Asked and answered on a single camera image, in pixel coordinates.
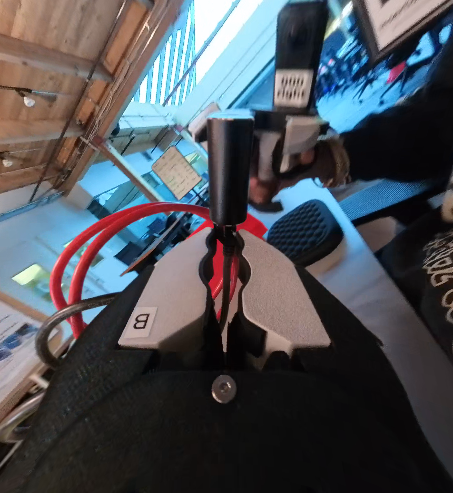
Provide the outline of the framed black white marker sign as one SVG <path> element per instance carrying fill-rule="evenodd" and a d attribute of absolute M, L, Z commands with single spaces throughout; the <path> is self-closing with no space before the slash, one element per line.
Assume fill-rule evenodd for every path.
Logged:
<path fill-rule="evenodd" d="M 371 64 L 424 32 L 453 7 L 453 1 L 352 1 Z"/>

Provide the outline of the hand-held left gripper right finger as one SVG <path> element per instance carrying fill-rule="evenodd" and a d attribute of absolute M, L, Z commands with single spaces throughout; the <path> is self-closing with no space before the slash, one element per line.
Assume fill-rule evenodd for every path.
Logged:
<path fill-rule="evenodd" d="M 238 315 L 247 354 L 291 356 L 296 349 L 328 348 L 330 337 L 295 265 L 252 233 L 239 232 Z"/>

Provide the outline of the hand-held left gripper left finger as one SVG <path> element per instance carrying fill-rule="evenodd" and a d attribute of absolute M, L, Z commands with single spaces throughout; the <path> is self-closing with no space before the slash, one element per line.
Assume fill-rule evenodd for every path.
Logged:
<path fill-rule="evenodd" d="M 212 228 L 188 237 L 154 266 L 119 338 L 120 348 L 192 353 L 204 343 L 207 287 L 199 275 Z"/>

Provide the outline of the person's right hand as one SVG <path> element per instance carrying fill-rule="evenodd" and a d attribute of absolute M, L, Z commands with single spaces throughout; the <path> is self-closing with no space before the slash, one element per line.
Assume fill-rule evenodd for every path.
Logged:
<path fill-rule="evenodd" d="M 259 143 L 255 142 L 250 168 L 249 203 L 261 208 L 272 203 L 284 188 L 292 187 L 304 179 L 319 179 L 323 184 L 334 184 L 338 175 L 330 145 L 320 142 L 314 149 L 290 156 L 294 166 L 287 175 L 262 178 L 259 172 Z"/>

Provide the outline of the dark honeycomb seat cushion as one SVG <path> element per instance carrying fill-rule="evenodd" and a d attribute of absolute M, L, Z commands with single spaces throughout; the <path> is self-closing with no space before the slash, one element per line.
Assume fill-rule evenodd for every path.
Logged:
<path fill-rule="evenodd" d="M 327 205 L 309 200 L 277 220 L 268 230 L 267 243 L 291 262 L 308 267 L 333 253 L 343 230 Z"/>

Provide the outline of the red plastic bin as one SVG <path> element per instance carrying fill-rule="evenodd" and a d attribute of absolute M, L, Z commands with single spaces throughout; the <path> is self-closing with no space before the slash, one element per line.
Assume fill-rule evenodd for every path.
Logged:
<path fill-rule="evenodd" d="M 193 236 L 205 228 L 214 228 L 214 224 L 211 219 L 206 219 L 195 231 L 190 233 Z M 267 227 L 256 217 L 247 213 L 247 218 L 244 222 L 236 226 L 237 231 L 246 230 L 254 236 L 263 239 L 267 232 Z"/>

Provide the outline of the person's right forearm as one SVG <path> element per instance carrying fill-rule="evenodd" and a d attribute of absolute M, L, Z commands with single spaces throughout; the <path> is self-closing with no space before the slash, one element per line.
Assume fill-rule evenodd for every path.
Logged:
<path fill-rule="evenodd" d="M 342 134 L 347 177 L 416 182 L 453 168 L 453 23 L 445 46 L 410 101 L 370 114 Z"/>

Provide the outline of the grey mesh chair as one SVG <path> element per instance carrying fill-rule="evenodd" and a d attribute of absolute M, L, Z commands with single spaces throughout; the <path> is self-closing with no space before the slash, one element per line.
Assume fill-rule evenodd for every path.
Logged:
<path fill-rule="evenodd" d="M 447 180 L 381 181 L 340 202 L 354 226 L 391 217 L 408 225 L 431 210 L 429 199 L 445 191 Z"/>

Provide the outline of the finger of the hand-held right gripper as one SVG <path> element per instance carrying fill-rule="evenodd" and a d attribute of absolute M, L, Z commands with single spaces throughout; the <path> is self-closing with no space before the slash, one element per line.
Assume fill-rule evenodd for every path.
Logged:
<path fill-rule="evenodd" d="M 195 143 L 207 141 L 207 120 L 211 114 L 218 111 L 220 111 L 220 107 L 216 102 L 212 102 L 190 122 L 187 130 Z"/>

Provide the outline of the printed instruction poster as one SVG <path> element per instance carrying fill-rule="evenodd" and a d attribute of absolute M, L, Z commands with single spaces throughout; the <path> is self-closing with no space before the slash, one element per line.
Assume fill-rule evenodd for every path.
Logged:
<path fill-rule="evenodd" d="M 41 322 L 15 311 L 0 312 L 0 399 L 37 361 L 34 342 Z"/>

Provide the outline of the handwritten whiteboard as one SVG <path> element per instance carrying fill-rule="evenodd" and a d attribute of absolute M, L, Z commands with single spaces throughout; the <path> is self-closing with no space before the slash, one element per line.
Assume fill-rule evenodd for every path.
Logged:
<path fill-rule="evenodd" d="M 151 169 L 177 200 L 183 199 L 202 181 L 202 177 L 176 146 L 168 148 L 152 164 Z"/>

